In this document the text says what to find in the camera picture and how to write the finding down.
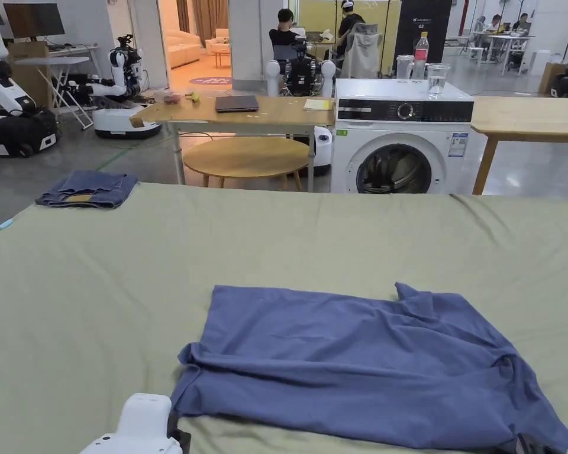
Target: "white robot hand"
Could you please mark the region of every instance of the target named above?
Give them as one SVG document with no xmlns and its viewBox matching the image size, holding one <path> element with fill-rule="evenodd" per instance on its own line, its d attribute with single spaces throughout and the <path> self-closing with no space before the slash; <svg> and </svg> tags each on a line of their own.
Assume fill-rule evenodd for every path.
<svg viewBox="0 0 568 454">
<path fill-rule="evenodd" d="M 179 442 L 167 436 L 171 406 L 166 396 L 133 394 L 115 433 L 97 438 L 81 454 L 182 454 Z"/>
</svg>

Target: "water glass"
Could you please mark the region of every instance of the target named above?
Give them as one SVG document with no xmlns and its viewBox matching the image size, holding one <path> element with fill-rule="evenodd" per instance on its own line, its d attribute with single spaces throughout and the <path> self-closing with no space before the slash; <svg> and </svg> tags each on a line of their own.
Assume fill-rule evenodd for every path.
<svg viewBox="0 0 568 454">
<path fill-rule="evenodd" d="M 444 91 L 446 77 L 450 71 L 450 65 L 430 65 L 427 69 L 427 80 L 429 81 L 429 96 L 436 98 Z"/>
<path fill-rule="evenodd" d="M 413 55 L 399 55 L 397 57 L 397 71 L 395 72 L 395 78 L 401 80 L 410 79 L 410 73 L 412 72 L 412 65 L 414 63 Z"/>
</svg>

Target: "beige sofa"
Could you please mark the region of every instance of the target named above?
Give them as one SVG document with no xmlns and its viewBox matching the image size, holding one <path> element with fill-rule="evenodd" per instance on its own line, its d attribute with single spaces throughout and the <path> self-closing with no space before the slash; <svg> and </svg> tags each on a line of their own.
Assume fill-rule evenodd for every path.
<svg viewBox="0 0 568 454">
<path fill-rule="evenodd" d="M 206 40 L 206 53 L 209 55 L 214 55 L 212 52 L 213 44 L 225 44 L 226 41 L 230 39 L 230 31 L 228 28 L 217 28 L 215 30 L 215 36 L 211 40 Z"/>
<path fill-rule="evenodd" d="M 168 63 L 171 68 L 187 65 L 187 63 L 200 59 L 202 50 L 200 36 L 187 33 L 186 31 L 168 30 L 165 42 L 168 52 Z"/>
</svg>

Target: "curtain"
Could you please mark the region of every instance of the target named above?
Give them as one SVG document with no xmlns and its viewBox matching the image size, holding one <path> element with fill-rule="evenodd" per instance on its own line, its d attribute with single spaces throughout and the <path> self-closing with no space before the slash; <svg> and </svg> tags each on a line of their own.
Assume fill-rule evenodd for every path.
<svg viewBox="0 0 568 454">
<path fill-rule="evenodd" d="M 177 0 L 177 9 L 179 10 L 179 28 L 181 31 L 189 33 L 189 12 L 187 9 L 187 0 Z"/>
<path fill-rule="evenodd" d="M 193 0 L 198 35 L 205 44 L 215 35 L 217 28 L 228 28 L 228 0 Z"/>
</svg>

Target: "bed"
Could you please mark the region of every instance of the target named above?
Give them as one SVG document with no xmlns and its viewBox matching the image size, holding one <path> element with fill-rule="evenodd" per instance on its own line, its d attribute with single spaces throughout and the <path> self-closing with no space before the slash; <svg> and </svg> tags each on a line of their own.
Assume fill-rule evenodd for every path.
<svg viewBox="0 0 568 454">
<path fill-rule="evenodd" d="M 32 206 L 0 231 L 0 454 L 77 454 L 137 392 L 169 395 L 215 284 L 464 295 L 568 425 L 568 202 L 142 183 L 113 211 Z M 181 420 L 194 454 L 401 452 Z"/>
</svg>

